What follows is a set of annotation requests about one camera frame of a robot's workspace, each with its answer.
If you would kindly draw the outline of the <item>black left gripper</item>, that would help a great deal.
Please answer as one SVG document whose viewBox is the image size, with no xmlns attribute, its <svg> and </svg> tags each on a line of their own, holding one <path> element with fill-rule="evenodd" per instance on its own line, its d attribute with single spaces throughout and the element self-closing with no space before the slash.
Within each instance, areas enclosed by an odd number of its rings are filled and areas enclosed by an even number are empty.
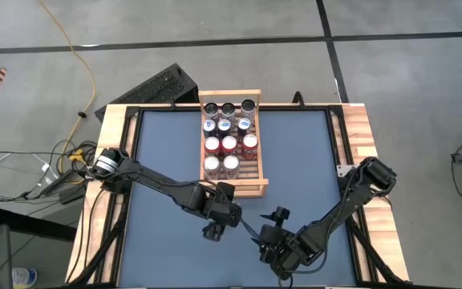
<svg viewBox="0 0 462 289">
<path fill-rule="evenodd" d="M 225 227 L 237 227 L 241 220 L 241 207 L 233 202 L 235 186 L 226 182 L 218 182 L 211 189 L 205 203 L 205 215 L 215 224 L 209 223 L 202 229 L 203 237 L 213 241 L 220 240 Z"/>
</svg>

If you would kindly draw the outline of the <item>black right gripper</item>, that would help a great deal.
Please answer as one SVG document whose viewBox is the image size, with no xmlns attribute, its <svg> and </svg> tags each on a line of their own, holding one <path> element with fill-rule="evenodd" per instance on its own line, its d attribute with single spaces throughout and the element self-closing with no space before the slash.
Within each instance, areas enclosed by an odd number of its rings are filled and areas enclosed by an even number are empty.
<svg viewBox="0 0 462 289">
<path fill-rule="evenodd" d="M 276 225 L 282 225 L 290 216 L 290 210 L 278 206 L 271 214 L 262 214 L 261 217 L 275 222 Z M 270 265 L 270 269 L 277 277 L 290 277 L 291 269 L 283 266 L 286 258 L 286 244 L 293 233 L 283 229 L 280 226 L 263 225 L 257 238 L 251 240 L 258 246 L 260 252 L 260 261 Z"/>
</svg>

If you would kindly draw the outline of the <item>silver Diet Coke can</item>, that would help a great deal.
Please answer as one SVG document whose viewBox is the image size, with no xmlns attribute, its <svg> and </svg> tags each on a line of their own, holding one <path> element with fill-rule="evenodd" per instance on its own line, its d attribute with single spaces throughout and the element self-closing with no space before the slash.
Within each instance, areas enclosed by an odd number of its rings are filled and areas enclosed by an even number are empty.
<svg viewBox="0 0 462 289">
<path fill-rule="evenodd" d="M 208 156 L 203 163 L 205 179 L 215 180 L 220 176 L 221 164 L 217 157 Z"/>
<path fill-rule="evenodd" d="M 224 179 L 237 179 L 239 174 L 240 161 L 234 155 L 228 155 L 223 160 Z"/>
</svg>

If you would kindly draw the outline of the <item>dark red soda can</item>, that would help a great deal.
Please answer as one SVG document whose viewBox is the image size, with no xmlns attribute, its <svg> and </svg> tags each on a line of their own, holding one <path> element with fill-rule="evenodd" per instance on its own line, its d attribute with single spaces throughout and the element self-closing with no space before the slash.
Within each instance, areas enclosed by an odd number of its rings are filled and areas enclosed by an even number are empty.
<svg viewBox="0 0 462 289">
<path fill-rule="evenodd" d="M 205 139 L 204 149 L 207 157 L 217 156 L 221 151 L 221 142 L 215 136 L 208 137 Z"/>
</svg>

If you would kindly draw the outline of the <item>silver light-blue Red Bull can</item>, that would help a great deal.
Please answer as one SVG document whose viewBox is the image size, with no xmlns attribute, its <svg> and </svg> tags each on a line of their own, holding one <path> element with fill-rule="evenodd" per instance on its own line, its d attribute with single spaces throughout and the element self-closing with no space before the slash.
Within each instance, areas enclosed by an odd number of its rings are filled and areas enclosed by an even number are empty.
<svg viewBox="0 0 462 289">
<path fill-rule="evenodd" d="M 248 118 L 241 118 L 237 122 L 237 132 L 239 137 L 244 137 L 249 134 L 251 128 L 251 121 Z"/>
<path fill-rule="evenodd" d="M 217 137 L 217 125 L 214 120 L 207 119 L 202 124 L 202 132 L 205 138 Z"/>
</svg>

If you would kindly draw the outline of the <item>blue Red Bull can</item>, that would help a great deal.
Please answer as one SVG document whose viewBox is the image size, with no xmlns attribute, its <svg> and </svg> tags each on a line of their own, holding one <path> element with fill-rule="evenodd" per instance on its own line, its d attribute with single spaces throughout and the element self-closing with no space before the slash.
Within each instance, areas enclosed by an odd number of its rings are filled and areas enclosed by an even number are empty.
<svg viewBox="0 0 462 289">
<path fill-rule="evenodd" d="M 217 123 L 217 129 L 219 137 L 223 139 L 232 132 L 232 123 L 228 119 L 220 119 Z"/>
</svg>

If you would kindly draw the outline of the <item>black-lid slim can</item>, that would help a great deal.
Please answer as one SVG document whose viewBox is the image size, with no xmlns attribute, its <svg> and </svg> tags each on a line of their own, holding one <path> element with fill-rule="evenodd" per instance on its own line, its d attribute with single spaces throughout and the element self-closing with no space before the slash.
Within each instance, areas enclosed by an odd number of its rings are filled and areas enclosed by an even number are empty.
<svg viewBox="0 0 462 289">
<path fill-rule="evenodd" d="M 256 112 L 256 104 L 254 101 L 247 99 L 241 103 L 241 117 L 242 118 L 247 118 L 250 121 L 253 121 L 255 112 Z"/>
</svg>

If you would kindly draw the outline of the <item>wooden slatted shelf rack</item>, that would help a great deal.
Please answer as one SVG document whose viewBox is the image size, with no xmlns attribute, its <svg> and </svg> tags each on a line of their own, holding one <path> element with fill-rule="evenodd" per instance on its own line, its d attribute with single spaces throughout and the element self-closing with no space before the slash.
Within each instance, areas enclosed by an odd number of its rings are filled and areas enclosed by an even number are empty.
<svg viewBox="0 0 462 289">
<path fill-rule="evenodd" d="M 241 113 L 242 100 L 252 100 L 256 104 L 256 112 L 254 114 L 254 122 L 252 134 L 257 137 L 257 155 L 252 159 L 244 158 L 242 154 L 241 143 L 237 146 L 237 158 L 240 161 L 238 175 L 235 179 L 214 180 L 217 182 L 226 182 L 235 186 L 235 197 L 263 197 L 269 180 L 264 178 L 262 151 L 261 151 L 261 133 L 259 128 L 259 105 L 261 104 L 260 89 L 245 89 L 245 90 L 215 90 L 215 91 L 199 91 L 200 108 L 209 102 L 216 103 L 219 107 L 223 102 L 219 102 L 218 98 L 229 96 L 236 108 L 237 114 Z"/>
</svg>

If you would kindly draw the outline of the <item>black power adapter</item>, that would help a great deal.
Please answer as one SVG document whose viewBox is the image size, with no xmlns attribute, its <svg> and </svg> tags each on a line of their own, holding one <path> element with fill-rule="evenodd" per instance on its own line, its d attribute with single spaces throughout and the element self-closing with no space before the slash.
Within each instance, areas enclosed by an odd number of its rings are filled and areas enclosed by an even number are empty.
<svg viewBox="0 0 462 289">
<path fill-rule="evenodd" d="M 86 193 L 84 185 L 71 187 L 65 189 L 59 193 L 59 201 L 61 204 L 66 205 L 70 202 L 76 201 L 82 198 Z"/>
</svg>

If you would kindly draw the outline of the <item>black perforated box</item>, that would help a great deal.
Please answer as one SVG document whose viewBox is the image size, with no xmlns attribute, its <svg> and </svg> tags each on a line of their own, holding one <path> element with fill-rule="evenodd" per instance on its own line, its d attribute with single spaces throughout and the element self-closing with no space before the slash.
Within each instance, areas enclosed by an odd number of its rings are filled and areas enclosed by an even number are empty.
<svg viewBox="0 0 462 289">
<path fill-rule="evenodd" d="M 97 109 L 95 117 L 103 122 L 109 104 L 192 104 L 199 102 L 195 81 L 177 63 L 158 72 L 110 103 Z"/>
</svg>

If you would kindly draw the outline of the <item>black power strip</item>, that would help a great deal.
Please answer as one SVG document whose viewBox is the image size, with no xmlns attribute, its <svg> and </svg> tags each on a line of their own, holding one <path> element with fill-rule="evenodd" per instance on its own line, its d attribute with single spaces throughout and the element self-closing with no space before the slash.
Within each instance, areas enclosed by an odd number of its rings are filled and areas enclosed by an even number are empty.
<svg viewBox="0 0 462 289">
<path fill-rule="evenodd" d="M 81 177 L 82 179 L 86 176 L 85 170 L 75 170 L 75 169 L 68 169 L 64 174 L 62 174 L 58 179 L 51 182 L 46 188 L 44 188 L 40 195 L 49 195 L 51 194 L 57 187 L 62 184 L 68 183 L 74 176 Z"/>
</svg>

